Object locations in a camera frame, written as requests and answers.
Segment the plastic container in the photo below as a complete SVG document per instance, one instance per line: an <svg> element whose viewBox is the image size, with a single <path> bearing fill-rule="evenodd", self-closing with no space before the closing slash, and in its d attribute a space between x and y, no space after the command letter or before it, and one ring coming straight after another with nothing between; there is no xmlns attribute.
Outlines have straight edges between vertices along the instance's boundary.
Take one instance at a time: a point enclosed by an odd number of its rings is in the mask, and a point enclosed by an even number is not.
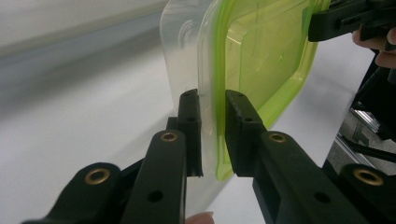
<svg viewBox="0 0 396 224"><path fill-rule="evenodd" d="M304 85L317 48L307 41L310 18L329 4L174 0L166 7L161 36L175 105L182 92L198 88L204 167L218 180L233 174L224 142L225 90L246 94L270 128Z"/></svg>

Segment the green lid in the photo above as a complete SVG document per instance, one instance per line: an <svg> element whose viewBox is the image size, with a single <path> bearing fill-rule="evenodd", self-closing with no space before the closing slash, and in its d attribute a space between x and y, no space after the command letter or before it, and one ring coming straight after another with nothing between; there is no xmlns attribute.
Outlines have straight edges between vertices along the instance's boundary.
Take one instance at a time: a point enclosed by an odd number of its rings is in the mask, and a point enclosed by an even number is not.
<svg viewBox="0 0 396 224"><path fill-rule="evenodd" d="M225 90L244 93L270 128L304 85L316 43L308 42L312 13L330 0L222 1L216 25L215 110L217 179L233 174L224 141Z"/></svg>

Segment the finger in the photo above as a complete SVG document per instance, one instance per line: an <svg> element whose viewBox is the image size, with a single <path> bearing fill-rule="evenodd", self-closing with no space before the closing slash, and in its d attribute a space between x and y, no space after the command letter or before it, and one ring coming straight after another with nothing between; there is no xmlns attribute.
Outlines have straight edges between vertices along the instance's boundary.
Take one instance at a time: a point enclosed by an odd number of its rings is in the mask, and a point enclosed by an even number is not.
<svg viewBox="0 0 396 224"><path fill-rule="evenodd" d="M396 54L380 52L375 58L375 63L380 67L396 68Z"/></svg>
<svg viewBox="0 0 396 224"><path fill-rule="evenodd" d="M353 42L367 49L385 50L387 39L384 36L377 36L369 40L361 41L361 30L355 31L352 35Z"/></svg>
<svg viewBox="0 0 396 224"><path fill-rule="evenodd" d="M387 39L391 45L396 45L396 27L389 30Z"/></svg>
<svg viewBox="0 0 396 224"><path fill-rule="evenodd" d="M215 224L213 213L200 213L186 219L186 224Z"/></svg>

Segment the white table surface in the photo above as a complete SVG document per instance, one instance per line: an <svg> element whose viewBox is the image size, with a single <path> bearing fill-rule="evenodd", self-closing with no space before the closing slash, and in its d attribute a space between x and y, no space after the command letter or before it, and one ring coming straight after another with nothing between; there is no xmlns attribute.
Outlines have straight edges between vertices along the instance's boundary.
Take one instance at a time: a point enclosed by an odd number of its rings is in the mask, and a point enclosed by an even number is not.
<svg viewBox="0 0 396 224"><path fill-rule="evenodd" d="M371 59L350 35L321 44L304 89L273 130L293 136L321 165ZM0 83L12 79L9 67L22 61L0 62L0 71L8 71ZM29 74L33 67L19 72ZM167 81L154 28L34 78L21 76L0 90L0 223L43 217L73 175L91 163L108 161L122 169L142 158L151 136L173 115ZM188 197L188 214L209 210L217 223L262 223L251 179L233 177L222 186L189 192L208 199L196 203Z"/></svg>

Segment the black bracket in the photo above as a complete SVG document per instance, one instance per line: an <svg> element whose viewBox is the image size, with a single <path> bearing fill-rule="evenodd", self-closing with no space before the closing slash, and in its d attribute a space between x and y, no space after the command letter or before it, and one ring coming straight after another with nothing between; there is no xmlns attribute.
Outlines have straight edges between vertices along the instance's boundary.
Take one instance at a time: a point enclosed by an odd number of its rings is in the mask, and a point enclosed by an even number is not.
<svg viewBox="0 0 396 224"><path fill-rule="evenodd" d="M395 199L395 191L390 190L394 179L369 167L351 165L341 174L347 181L340 181L340 190L292 137L267 132L246 95L237 91L226 91L225 135L233 171L254 178L266 223L377 223L375 219L395 223L396 207L390 205ZM354 189L353 194L348 193L354 197L346 197L344 189ZM377 212L367 213L367 208Z"/></svg>
<svg viewBox="0 0 396 224"><path fill-rule="evenodd" d="M362 27L361 41L385 35L396 22L394 0L339 0L328 10L312 15L308 40L319 42ZM387 43L386 50L395 49Z"/></svg>

